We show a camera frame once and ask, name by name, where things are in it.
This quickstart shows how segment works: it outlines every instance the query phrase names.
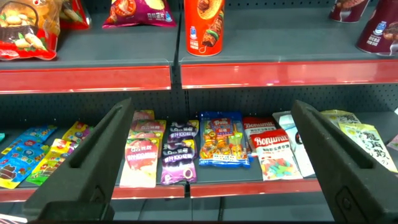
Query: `red snack can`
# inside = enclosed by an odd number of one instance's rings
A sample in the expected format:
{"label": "red snack can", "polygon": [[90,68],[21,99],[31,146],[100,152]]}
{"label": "red snack can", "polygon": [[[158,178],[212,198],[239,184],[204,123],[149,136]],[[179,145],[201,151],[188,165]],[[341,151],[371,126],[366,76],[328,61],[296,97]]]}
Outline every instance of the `red snack can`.
{"label": "red snack can", "polygon": [[187,51],[212,56],[223,49],[225,0],[184,0]]}
{"label": "red snack can", "polygon": [[336,0],[329,18],[338,22],[358,22],[369,0]]}
{"label": "red snack can", "polygon": [[379,1],[356,46],[383,56],[398,52],[398,0]]}

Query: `plastic packaging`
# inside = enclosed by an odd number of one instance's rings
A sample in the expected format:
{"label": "plastic packaging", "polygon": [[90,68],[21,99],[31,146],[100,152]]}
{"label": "plastic packaging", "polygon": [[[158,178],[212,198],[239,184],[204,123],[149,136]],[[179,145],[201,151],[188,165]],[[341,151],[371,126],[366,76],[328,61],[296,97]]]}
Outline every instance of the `plastic packaging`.
{"label": "plastic packaging", "polygon": [[200,118],[199,165],[249,168],[242,114],[202,112]]}
{"label": "plastic packaging", "polygon": [[47,148],[40,143],[15,145],[0,159],[0,187],[16,188],[43,159]]}
{"label": "plastic packaging", "polygon": [[289,137],[283,129],[251,136],[262,169],[263,180],[301,179],[290,150]]}
{"label": "plastic packaging", "polygon": [[0,60],[57,56],[61,0],[0,1]]}
{"label": "plastic packaging", "polygon": [[296,124],[294,123],[290,111],[274,113],[272,116],[279,123],[279,126],[287,133],[292,152],[303,177],[314,175],[315,171],[304,148],[299,131],[296,128]]}
{"label": "plastic packaging", "polygon": [[45,180],[64,162],[69,156],[69,147],[72,142],[63,139],[55,139],[49,153],[28,176],[26,181],[42,185]]}
{"label": "plastic packaging", "polygon": [[155,187],[159,139],[128,139],[120,186]]}
{"label": "plastic packaging", "polygon": [[175,27],[177,24],[166,0],[112,0],[103,28],[138,24]]}
{"label": "plastic packaging", "polygon": [[368,124],[340,124],[340,129],[391,172],[398,173],[378,131]]}

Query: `bonjour candy package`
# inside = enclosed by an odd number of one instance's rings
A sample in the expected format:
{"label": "bonjour candy package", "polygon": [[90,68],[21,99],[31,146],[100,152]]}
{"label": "bonjour candy package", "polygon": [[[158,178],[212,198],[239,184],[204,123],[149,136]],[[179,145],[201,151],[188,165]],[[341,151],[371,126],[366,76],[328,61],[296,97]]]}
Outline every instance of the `bonjour candy package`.
{"label": "bonjour candy package", "polygon": [[61,28],[88,29],[90,28],[91,18],[81,0],[62,0],[60,23]]}
{"label": "bonjour candy package", "polygon": [[124,150],[124,165],[120,186],[156,186],[157,153],[159,139],[128,139]]}
{"label": "bonjour candy package", "polygon": [[61,0],[0,1],[0,59],[56,57]]}
{"label": "bonjour candy package", "polygon": [[263,180],[302,178],[290,150],[289,137],[283,129],[253,134],[251,141],[256,147]]}
{"label": "bonjour candy package", "polygon": [[26,181],[33,184],[42,185],[45,180],[64,162],[69,156],[70,141],[55,139],[50,151],[43,160],[35,167]]}
{"label": "bonjour candy package", "polygon": [[249,168],[242,114],[202,112],[200,118],[199,165]]}
{"label": "bonjour candy package", "polygon": [[0,159],[0,187],[16,188],[43,159],[47,148],[33,141],[16,144]]}
{"label": "bonjour candy package", "polygon": [[103,28],[138,24],[175,27],[176,23],[166,0],[112,0],[109,17]]}

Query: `purple snack bag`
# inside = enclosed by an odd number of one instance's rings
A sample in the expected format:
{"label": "purple snack bag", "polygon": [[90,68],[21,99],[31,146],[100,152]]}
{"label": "purple snack bag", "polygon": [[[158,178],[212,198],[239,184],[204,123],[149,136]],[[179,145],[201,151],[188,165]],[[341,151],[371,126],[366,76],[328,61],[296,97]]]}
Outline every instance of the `purple snack bag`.
{"label": "purple snack bag", "polygon": [[193,164],[194,140],[183,140],[172,145],[173,149],[169,148],[169,144],[165,144],[162,150],[163,170],[160,183],[169,185],[181,180],[195,183],[197,173]]}
{"label": "purple snack bag", "polygon": [[112,0],[109,17],[102,28],[138,24],[161,27],[176,26],[166,0]]}

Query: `candy package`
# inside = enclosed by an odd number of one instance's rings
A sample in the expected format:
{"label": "candy package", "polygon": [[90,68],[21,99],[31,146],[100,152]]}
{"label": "candy package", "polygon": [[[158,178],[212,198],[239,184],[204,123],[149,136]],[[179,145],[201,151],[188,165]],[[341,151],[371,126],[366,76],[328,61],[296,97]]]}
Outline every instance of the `candy package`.
{"label": "candy package", "polygon": [[137,110],[134,112],[132,120],[138,119],[155,119],[155,112],[153,110]]}
{"label": "candy package", "polygon": [[32,174],[28,176],[26,181],[33,184],[42,185],[45,180],[47,180],[47,178],[69,156],[68,151],[70,144],[70,141],[55,139],[53,144],[51,145],[50,151],[33,170]]}
{"label": "candy package", "polygon": [[193,164],[195,155],[193,139],[182,140],[172,145],[166,144],[163,146],[162,153],[162,184],[175,184],[181,180],[191,183],[197,181],[197,173]]}
{"label": "candy package", "polygon": [[138,24],[176,26],[166,0],[112,0],[109,17],[103,28]]}
{"label": "candy package", "polygon": [[341,110],[327,110],[327,111],[322,111],[321,114],[323,114],[326,118],[330,120],[337,128],[339,127],[339,124],[361,124],[359,119],[355,116],[355,114],[346,112],[346,111],[341,111]]}
{"label": "candy package", "polygon": [[16,144],[0,159],[0,187],[16,188],[43,159],[47,148],[40,143]]}
{"label": "candy package", "polygon": [[57,55],[61,0],[0,1],[0,60]]}
{"label": "candy package", "polygon": [[159,139],[128,139],[120,186],[155,187]]}
{"label": "candy package", "polygon": [[81,0],[62,0],[60,11],[61,28],[88,29],[91,18]]}
{"label": "candy package", "polygon": [[340,129],[391,172],[398,173],[378,131],[368,124],[340,124]]}
{"label": "candy package", "polygon": [[249,168],[242,114],[202,112],[200,118],[199,165]]}
{"label": "candy package", "polygon": [[[173,122],[170,125],[170,134],[167,142],[172,146],[173,142],[182,142],[183,140],[195,140],[199,132],[199,121],[190,120],[186,123]],[[193,156],[197,155],[196,144],[193,145]]]}
{"label": "candy package", "polygon": [[283,129],[252,134],[251,140],[256,147],[263,180],[302,178],[290,150],[289,137]]}
{"label": "candy package", "polygon": [[79,145],[81,141],[92,132],[92,130],[93,127],[76,121],[75,124],[73,124],[73,126],[62,136],[62,139],[65,141],[75,142]]}
{"label": "candy package", "polygon": [[279,126],[285,130],[289,137],[290,146],[296,158],[298,168],[300,168],[301,175],[303,175],[303,177],[314,175],[315,171],[304,148],[299,131],[296,128],[296,124],[294,123],[290,111],[274,113],[272,116],[278,122]]}
{"label": "candy package", "polygon": [[255,117],[245,117],[243,118],[244,134],[248,140],[248,156],[257,156],[256,148],[254,147],[252,141],[250,141],[250,136],[252,134],[263,133],[264,131],[275,130],[275,122],[272,118],[255,118]]}

